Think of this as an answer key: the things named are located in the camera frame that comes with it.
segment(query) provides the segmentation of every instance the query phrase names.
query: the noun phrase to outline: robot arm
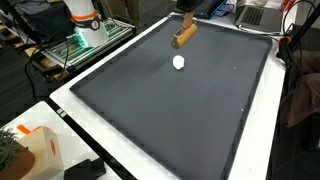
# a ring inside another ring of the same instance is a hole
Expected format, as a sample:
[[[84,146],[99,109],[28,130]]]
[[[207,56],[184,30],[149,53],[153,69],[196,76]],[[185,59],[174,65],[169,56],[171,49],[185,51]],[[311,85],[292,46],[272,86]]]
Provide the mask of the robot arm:
[[[204,0],[178,0],[177,8],[186,13],[190,13],[203,2]]]
[[[82,40],[83,47],[97,47],[106,43],[109,33],[106,31],[94,9],[91,0],[64,0],[76,24],[75,32]]]

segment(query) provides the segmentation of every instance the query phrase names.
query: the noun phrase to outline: floor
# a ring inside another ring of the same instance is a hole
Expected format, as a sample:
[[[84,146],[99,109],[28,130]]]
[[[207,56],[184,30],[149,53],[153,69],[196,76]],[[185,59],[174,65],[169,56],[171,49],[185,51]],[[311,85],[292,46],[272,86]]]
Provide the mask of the floor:
[[[303,49],[320,50],[320,30],[310,32],[302,41]],[[3,45],[0,49],[0,127],[35,104],[31,86],[24,74],[26,61],[25,56],[16,54],[11,47]],[[38,98],[48,100],[49,94],[61,85],[62,83],[54,87],[36,86]],[[314,132],[320,132],[320,121],[317,119],[320,116],[313,118]],[[320,179],[320,152],[304,151],[301,146],[301,140],[308,132],[307,127],[306,121],[292,129],[280,127],[279,134],[275,133],[271,180]]]
[[[27,57],[17,54],[12,47],[2,44],[0,49],[0,127],[17,117],[35,104],[32,97],[30,83],[24,74]],[[42,81],[39,73],[32,74],[38,81]],[[54,86],[36,86],[38,100],[48,100],[49,95],[62,83]]]
[[[319,38],[320,30],[310,29],[301,41],[302,50],[320,51]],[[305,151],[302,148],[303,140],[318,142],[319,137],[319,114],[314,114],[294,128],[277,129],[272,147],[269,180],[319,180],[320,151]]]

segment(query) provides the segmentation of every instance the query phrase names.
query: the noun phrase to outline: cable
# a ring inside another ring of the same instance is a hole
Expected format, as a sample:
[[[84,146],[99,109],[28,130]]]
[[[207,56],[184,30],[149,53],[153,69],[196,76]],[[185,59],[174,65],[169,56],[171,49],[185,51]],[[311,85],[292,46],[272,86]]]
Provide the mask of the cable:
[[[233,9],[234,9],[234,4],[226,4],[226,5],[227,5],[227,6],[232,6],[231,10],[229,10],[229,11],[218,10],[218,12],[219,12],[219,11],[220,11],[220,12],[224,12],[224,14],[223,14],[223,15],[217,15],[217,14],[215,14],[214,16],[224,17],[224,16],[227,16],[227,15],[229,15],[229,14],[234,14],[234,13],[232,13],[232,11],[233,11]]]
[[[286,19],[287,19],[287,16],[288,16],[289,12],[291,11],[291,9],[292,9],[295,5],[297,5],[297,4],[299,4],[299,3],[304,3],[304,2],[305,2],[305,3],[309,3],[309,4],[313,7],[313,9],[316,9],[315,5],[314,5],[312,2],[310,2],[310,1],[301,0],[301,1],[295,2],[295,3],[293,4],[293,6],[289,9],[289,11],[286,13],[286,15],[285,15],[284,18],[283,18],[282,31],[283,31],[284,35],[286,35],[285,24],[286,24]]]
[[[28,78],[28,80],[29,80],[29,82],[30,82],[31,89],[32,89],[32,95],[33,95],[33,98],[34,98],[34,100],[35,100],[36,102],[38,102],[38,99],[37,99],[37,97],[36,97],[36,92],[35,92],[35,87],[34,87],[34,83],[33,83],[33,82],[37,82],[37,81],[33,81],[34,78],[33,78],[32,74],[31,74],[31,71],[30,71],[30,66],[31,66],[31,62],[32,62],[33,55],[35,54],[35,52],[36,52],[38,49],[41,51],[41,47],[42,47],[45,43],[47,43],[48,41],[50,42],[50,40],[52,39],[52,37],[53,37],[54,35],[56,35],[57,33],[59,33],[62,29],[63,29],[63,27],[61,27],[61,28],[58,29],[55,33],[53,33],[52,36],[47,37],[44,41],[42,41],[42,42],[38,45],[38,47],[32,52],[30,58],[28,59],[26,65],[25,65],[24,72],[25,72],[25,74],[26,74],[26,76],[27,76],[27,78]],[[64,68],[63,68],[64,70],[63,70],[63,72],[65,71],[66,63],[67,63],[67,61],[68,61],[68,56],[69,56],[69,46],[68,46],[68,42],[67,42],[67,56],[66,56],[66,61],[65,61],[65,64],[64,64]]]
[[[314,3],[306,0],[301,0],[293,4],[292,7],[297,5],[298,3],[308,3],[311,5],[309,9],[309,13],[307,15],[307,18],[309,17],[312,8],[315,9]],[[294,57],[291,52],[291,49],[289,48],[289,43],[291,41],[291,37],[295,33],[295,26],[293,23],[290,24],[290,26],[285,30],[285,22],[287,19],[287,16],[289,12],[292,10],[292,7],[289,9],[289,11],[285,14],[284,19],[283,19],[283,24],[282,24],[282,31],[284,33],[284,37],[279,40],[279,54],[280,58],[284,61],[285,67],[286,67],[286,77],[285,77],[285,84],[284,84],[284,92],[287,94],[293,93],[297,89],[297,75],[300,74],[303,76],[303,71],[302,71],[302,48],[301,48],[301,42],[300,44],[300,67],[301,69],[299,70],[298,65],[294,62]]]
[[[30,36],[27,37],[26,44],[29,43]]]
[[[29,80],[29,82],[30,82],[31,89],[32,89],[33,99],[34,99],[36,102],[38,102],[38,99],[37,99],[37,96],[36,96],[36,92],[35,92],[35,88],[34,88],[34,84],[33,84],[32,79],[31,79],[31,77],[29,76],[29,73],[28,73],[28,64],[29,64],[30,58],[29,58],[29,60],[27,61],[27,63],[25,64],[25,66],[24,66],[24,72],[25,72],[25,74],[26,74],[26,76],[27,76],[27,78],[28,78],[28,80]]]
[[[31,71],[30,71],[30,65],[31,65],[31,64],[29,65],[29,75],[30,75],[30,78],[31,78],[32,81],[35,82],[37,85],[49,87],[49,86],[52,86],[52,85],[56,84],[58,81],[60,81],[63,73],[64,73],[65,70],[66,70],[67,62],[68,62],[68,59],[69,59],[69,42],[66,41],[65,43],[66,43],[66,46],[67,46],[66,59],[65,59],[64,65],[63,65],[63,70],[61,71],[59,77],[58,77],[58,78],[55,78],[55,81],[51,82],[50,84],[47,84],[47,83],[46,83],[46,84],[43,84],[43,83],[41,83],[41,82],[38,82],[38,81],[32,76]],[[33,55],[34,55],[34,54],[32,54],[32,55],[30,56],[30,63],[32,62],[32,57],[33,57]]]
[[[13,25],[13,27],[16,29],[17,34],[18,34],[21,42],[24,44],[24,41],[23,41],[23,39],[22,39],[22,37],[21,37],[21,35],[20,35],[19,29],[18,29],[17,26],[16,26],[16,20],[15,20],[15,19],[12,19],[12,25]]]
[[[252,31],[247,31],[247,30],[243,29],[241,25],[237,26],[237,28],[239,30],[241,30],[241,31],[248,32],[248,33],[251,33],[251,34],[256,34],[256,35],[260,35],[260,36],[266,36],[266,37],[268,37],[270,39],[273,39],[275,41],[278,41],[278,39],[276,39],[276,38],[274,38],[272,36],[282,36],[280,33],[269,33],[269,34],[267,34],[267,33],[254,33]]]
[[[310,9],[309,9],[309,12],[308,12],[308,15],[306,17],[306,19],[309,18],[310,14],[311,14],[311,10],[312,10],[312,6],[310,6]],[[299,42],[299,50],[300,50],[300,56],[299,56],[299,59],[300,59],[300,70],[301,70],[301,77],[303,77],[303,67],[302,67],[302,44],[301,44],[301,41]]]

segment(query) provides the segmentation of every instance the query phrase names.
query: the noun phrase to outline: green light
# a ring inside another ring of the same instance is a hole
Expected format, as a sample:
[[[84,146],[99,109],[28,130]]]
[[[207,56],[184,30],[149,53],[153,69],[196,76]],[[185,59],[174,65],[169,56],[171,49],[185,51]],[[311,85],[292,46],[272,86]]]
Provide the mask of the green light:
[[[106,34],[109,36],[110,33],[107,31],[106,26],[104,24],[102,24],[104,31],[106,32]]]
[[[87,41],[84,39],[82,33],[77,33],[77,34],[75,35],[75,38],[78,40],[78,42],[79,42],[79,44],[80,44],[80,46],[81,46],[82,48],[87,48],[87,47],[89,47],[89,45],[88,45]]]

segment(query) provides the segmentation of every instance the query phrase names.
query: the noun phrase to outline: orange object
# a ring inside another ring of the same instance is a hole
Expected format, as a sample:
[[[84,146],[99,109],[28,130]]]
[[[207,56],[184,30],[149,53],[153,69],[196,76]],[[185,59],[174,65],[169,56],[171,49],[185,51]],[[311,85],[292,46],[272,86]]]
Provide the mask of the orange object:
[[[19,126],[17,126],[17,129],[19,129],[23,134],[25,135],[28,135],[30,134],[31,132],[39,129],[39,128],[45,128],[45,129],[48,129],[50,130],[48,127],[45,127],[45,126],[38,126],[36,127],[34,130],[30,131],[29,129],[27,129],[24,125],[20,124]]]
[[[93,18],[95,18],[97,16],[98,16],[98,12],[97,11],[93,11],[92,14],[89,14],[89,15],[86,15],[86,16],[74,16],[74,15],[72,15],[74,20],[80,20],[80,21],[87,20],[87,19],[93,19]]]
[[[177,44],[175,48],[178,49],[183,46],[197,31],[198,27],[195,24],[192,24],[177,38]]]
[[[284,9],[284,11],[289,11],[292,7],[293,7],[293,4],[296,2],[296,0],[290,0],[288,2],[288,4],[286,5],[286,8]]]
[[[282,37],[279,39],[279,44],[280,44],[281,41],[283,41],[284,39],[287,39],[289,42],[292,40],[292,38],[289,37],[289,36],[282,36]]]
[[[52,139],[50,141],[50,145],[51,145],[51,150],[52,150],[53,155],[56,155],[56,146],[54,145],[54,142]]]
[[[27,129],[26,127],[24,127],[24,125],[22,125],[22,124],[17,126],[17,129],[19,129],[23,134],[30,134],[31,133],[31,131],[29,129]]]
[[[280,9],[280,10],[284,10],[284,9],[287,7],[289,1],[290,1],[290,0],[283,0],[282,3],[281,3],[281,5],[280,5],[280,8],[279,8],[279,9]]]

